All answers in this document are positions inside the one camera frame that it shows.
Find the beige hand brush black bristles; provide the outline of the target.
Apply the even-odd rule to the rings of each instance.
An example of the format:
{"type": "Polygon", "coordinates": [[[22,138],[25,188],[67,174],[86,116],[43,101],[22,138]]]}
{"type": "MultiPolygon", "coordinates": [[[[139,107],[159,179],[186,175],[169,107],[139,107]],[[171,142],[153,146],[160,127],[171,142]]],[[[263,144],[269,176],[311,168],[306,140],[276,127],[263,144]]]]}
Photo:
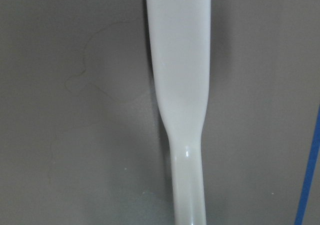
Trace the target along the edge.
{"type": "Polygon", "coordinates": [[[156,99],[170,152],[174,220],[206,224],[201,139],[211,58],[211,0],[146,0],[156,99]]]}

